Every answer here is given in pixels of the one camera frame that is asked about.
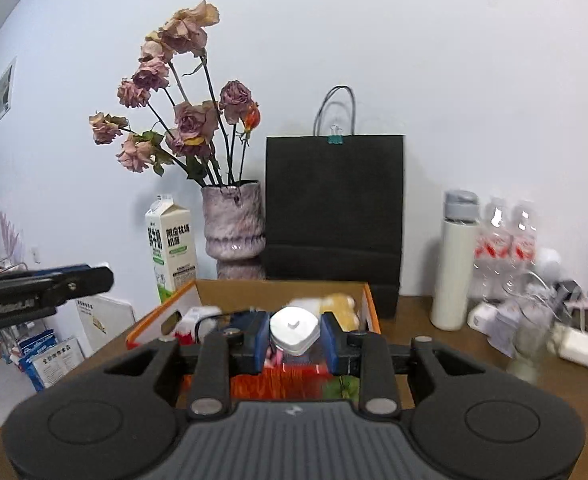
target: yellow object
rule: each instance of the yellow object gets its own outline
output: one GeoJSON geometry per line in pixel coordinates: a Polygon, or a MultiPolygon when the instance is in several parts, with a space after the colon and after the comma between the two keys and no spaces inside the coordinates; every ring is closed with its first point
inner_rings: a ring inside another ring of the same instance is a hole
{"type": "Polygon", "coordinates": [[[321,301],[321,314],[332,312],[343,332],[359,329],[359,318],[354,314],[354,298],[347,294],[330,294],[321,301]]]}

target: flower bouquet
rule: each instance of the flower bouquet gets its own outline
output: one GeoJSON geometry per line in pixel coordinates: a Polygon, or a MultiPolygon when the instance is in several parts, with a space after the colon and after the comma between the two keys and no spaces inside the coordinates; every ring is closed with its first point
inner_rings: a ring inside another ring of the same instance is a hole
{"type": "MultiPolygon", "coordinates": [[[[142,173],[151,166],[155,173],[163,176],[165,166],[175,164],[186,173],[188,180],[194,180],[202,187],[205,250],[219,261],[220,276],[221,262],[241,260],[244,270],[254,269],[253,261],[247,260],[264,249],[265,237],[259,184],[242,180],[245,151],[251,132],[261,121],[261,114],[250,90],[237,80],[223,86],[216,101],[207,67],[205,27],[218,22],[218,9],[202,1],[194,9],[178,10],[162,27],[144,38],[138,58],[140,65],[131,79],[121,81],[117,97],[127,108],[149,108],[157,120],[151,129],[136,132],[127,118],[103,112],[97,112],[89,120],[96,144],[110,144],[126,132],[127,137],[116,158],[129,171],[142,173]],[[177,54],[188,52],[200,62],[192,72],[183,76],[202,70],[207,80],[210,99],[200,104],[189,101],[181,76],[172,62],[177,54]],[[170,92],[170,88],[173,89],[170,72],[179,96],[172,96],[170,92]],[[171,102],[173,127],[170,128],[152,107],[152,90],[155,93],[162,90],[171,102]],[[156,124],[160,125],[159,131],[154,130],[156,124]],[[231,128],[229,134],[225,125],[231,128]],[[213,143],[215,131],[219,129],[225,142],[226,183],[221,176],[213,143]],[[233,165],[236,139],[242,145],[238,179],[234,176],[233,165]]],[[[229,266],[222,273],[225,277],[240,277],[229,272],[229,266]]]]}

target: thermos bottle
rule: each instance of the thermos bottle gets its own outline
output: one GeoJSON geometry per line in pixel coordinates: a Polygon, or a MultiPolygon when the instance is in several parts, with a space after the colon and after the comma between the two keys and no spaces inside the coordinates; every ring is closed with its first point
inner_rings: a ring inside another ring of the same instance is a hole
{"type": "Polygon", "coordinates": [[[436,291],[431,323],[441,330],[459,330],[468,313],[468,289],[479,234],[478,197],[451,190],[445,193],[436,291]]]}

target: brown tabletop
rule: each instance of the brown tabletop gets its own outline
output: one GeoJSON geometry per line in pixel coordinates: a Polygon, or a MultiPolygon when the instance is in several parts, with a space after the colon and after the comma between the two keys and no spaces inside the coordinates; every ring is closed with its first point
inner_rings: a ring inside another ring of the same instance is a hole
{"type": "MultiPolygon", "coordinates": [[[[441,332],[434,328],[427,316],[430,299],[399,298],[396,320],[383,320],[381,330],[390,342],[407,343],[413,336],[429,335],[453,348],[466,352],[480,361],[504,368],[507,358],[494,350],[487,343],[487,338],[468,327],[458,332],[441,332]]],[[[76,375],[95,367],[125,352],[125,335],[111,341],[99,352],[76,368],[71,375],[76,375]]],[[[407,384],[399,380],[401,394],[405,405],[411,405],[407,384]]],[[[587,438],[583,453],[579,458],[572,480],[588,480],[588,368],[549,356],[545,362],[538,385],[569,402],[579,413],[585,424],[587,438]]],[[[0,480],[15,480],[16,476],[5,457],[0,442],[0,480]]]]}

